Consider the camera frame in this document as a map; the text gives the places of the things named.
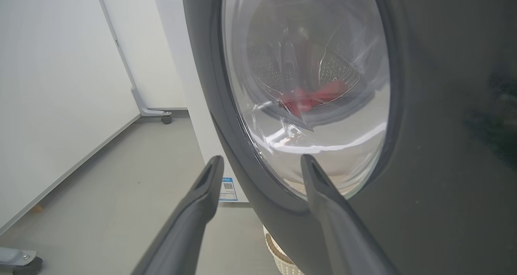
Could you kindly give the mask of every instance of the washing machine door glass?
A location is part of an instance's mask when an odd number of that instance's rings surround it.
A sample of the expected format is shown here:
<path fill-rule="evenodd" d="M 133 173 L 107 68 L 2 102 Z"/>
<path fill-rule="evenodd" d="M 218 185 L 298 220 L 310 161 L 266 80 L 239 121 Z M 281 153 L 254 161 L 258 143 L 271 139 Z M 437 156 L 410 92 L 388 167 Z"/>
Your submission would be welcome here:
<path fill-rule="evenodd" d="M 375 0 L 223 0 L 235 109 L 258 159 L 306 198 L 312 154 L 347 197 L 366 182 L 389 108 L 386 40 Z"/>

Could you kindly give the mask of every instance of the washing machine door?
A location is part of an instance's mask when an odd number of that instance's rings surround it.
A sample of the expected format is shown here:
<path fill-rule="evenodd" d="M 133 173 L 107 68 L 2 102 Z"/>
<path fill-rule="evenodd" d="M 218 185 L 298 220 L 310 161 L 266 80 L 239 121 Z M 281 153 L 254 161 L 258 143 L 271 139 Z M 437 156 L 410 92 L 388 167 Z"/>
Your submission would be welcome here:
<path fill-rule="evenodd" d="M 207 105 L 255 212 L 331 274 L 314 156 L 402 274 L 515 270 L 513 0 L 183 0 Z"/>

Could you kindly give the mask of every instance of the caster wheel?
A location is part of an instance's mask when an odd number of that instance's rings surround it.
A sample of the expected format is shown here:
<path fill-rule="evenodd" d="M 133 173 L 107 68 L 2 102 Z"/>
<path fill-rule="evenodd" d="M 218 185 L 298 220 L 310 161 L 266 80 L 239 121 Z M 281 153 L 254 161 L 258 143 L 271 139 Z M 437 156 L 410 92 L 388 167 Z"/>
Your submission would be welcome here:
<path fill-rule="evenodd" d="M 36 257 L 25 266 L 16 266 L 13 268 L 13 275 L 36 275 L 41 271 L 42 264 L 43 260 L 40 257 Z"/>
<path fill-rule="evenodd" d="M 172 118 L 169 115 L 164 115 L 161 119 L 164 124 L 170 124 L 172 122 Z"/>

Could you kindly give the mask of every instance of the red garment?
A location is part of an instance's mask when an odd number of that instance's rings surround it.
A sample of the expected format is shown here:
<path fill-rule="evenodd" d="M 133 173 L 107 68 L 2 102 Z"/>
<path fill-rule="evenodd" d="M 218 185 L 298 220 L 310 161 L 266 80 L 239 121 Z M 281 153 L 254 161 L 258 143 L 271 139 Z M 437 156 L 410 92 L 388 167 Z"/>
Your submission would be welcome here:
<path fill-rule="evenodd" d="M 294 91 L 282 95 L 280 103 L 293 115 L 301 118 L 301 113 L 310 111 L 314 106 L 324 104 L 343 95 L 348 86 L 338 80 L 333 81 L 316 92 L 307 92 L 297 87 Z"/>

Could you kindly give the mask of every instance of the white laundry basket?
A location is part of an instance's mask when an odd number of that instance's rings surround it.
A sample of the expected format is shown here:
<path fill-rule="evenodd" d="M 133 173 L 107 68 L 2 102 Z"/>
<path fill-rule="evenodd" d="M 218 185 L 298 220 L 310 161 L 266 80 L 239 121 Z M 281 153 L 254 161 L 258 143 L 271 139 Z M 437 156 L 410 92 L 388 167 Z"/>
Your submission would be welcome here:
<path fill-rule="evenodd" d="M 292 263 L 292 261 L 287 257 L 287 255 L 280 249 L 277 242 L 273 240 L 273 237 L 269 234 L 266 227 L 264 227 L 264 236 L 266 238 L 266 245 L 271 255 L 275 259 L 275 264 L 277 264 L 277 268 L 282 273 L 282 275 L 303 275 L 303 273 Z"/>

